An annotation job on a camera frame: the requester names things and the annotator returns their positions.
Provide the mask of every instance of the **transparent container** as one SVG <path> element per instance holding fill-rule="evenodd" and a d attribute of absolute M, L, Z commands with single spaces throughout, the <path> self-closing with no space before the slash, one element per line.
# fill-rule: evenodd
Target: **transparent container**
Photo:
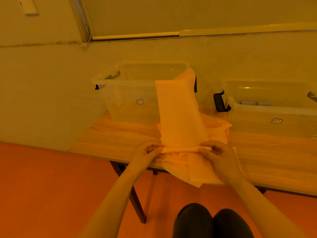
<path fill-rule="evenodd" d="M 190 67 L 186 61 L 122 62 L 92 78 L 116 122 L 160 123 L 155 80 L 173 80 Z"/>
<path fill-rule="evenodd" d="M 317 139 L 316 85 L 226 80 L 222 88 L 225 107 L 232 108 L 227 113 L 232 132 Z"/>

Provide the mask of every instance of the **wooden table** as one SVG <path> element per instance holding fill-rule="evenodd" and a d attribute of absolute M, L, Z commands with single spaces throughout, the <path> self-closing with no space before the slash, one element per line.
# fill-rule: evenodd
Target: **wooden table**
<path fill-rule="evenodd" d="M 110 160 L 120 176 L 135 146 L 161 137 L 156 125 L 113 122 L 105 112 L 76 142 L 69 152 Z M 229 144 L 236 147 L 247 179 L 261 192 L 274 190 L 317 197 L 317 140 L 230 133 Z M 150 170 L 166 172 L 151 164 Z M 141 220 L 146 217 L 132 189 L 130 200 Z"/>

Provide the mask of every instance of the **dark pants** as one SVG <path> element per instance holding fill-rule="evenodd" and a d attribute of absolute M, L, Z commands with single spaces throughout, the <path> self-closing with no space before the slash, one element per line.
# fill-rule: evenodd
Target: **dark pants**
<path fill-rule="evenodd" d="M 213 218 L 201 204 L 186 205 L 178 213 L 173 238 L 254 238 L 248 224 L 231 209 L 220 210 Z"/>

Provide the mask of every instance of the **folded cloth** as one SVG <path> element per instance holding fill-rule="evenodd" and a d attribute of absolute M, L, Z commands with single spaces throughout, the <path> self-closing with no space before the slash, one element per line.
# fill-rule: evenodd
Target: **folded cloth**
<path fill-rule="evenodd" d="M 199 152 L 198 150 L 200 148 L 205 148 L 209 151 L 212 151 L 211 147 L 203 147 L 203 146 L 198 146 L 198 147 L 184 147 L 184 148 L 163 148 L 161 154 L 167 154 L 167 153 L 186 153 L 186 152 Z"/>
<path fill-rule="evenodd" d="M 174 80 L 156 80 L 156 92 L 161 123 L 161 133 L 165 150 L 185 148 L 179 152 L 160 154 L 154 159 L 172 175 L 196 187 L 203 183 L 224 185 L 214 172 L 212 162 L 188 148 L 199 147 L 201 142 L 219 141 L 227 144 L 231 124 L 217 116 L 199 112 L 193 90 L 195 72 L 189 68 Z"/>

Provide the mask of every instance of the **roller blind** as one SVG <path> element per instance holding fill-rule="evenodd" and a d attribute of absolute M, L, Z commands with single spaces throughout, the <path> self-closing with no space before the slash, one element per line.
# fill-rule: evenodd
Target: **roller blind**
<path fill-rule="evenodd" d="M 83 0 L 98 37 L 317 22 L 317 0 Z"/>

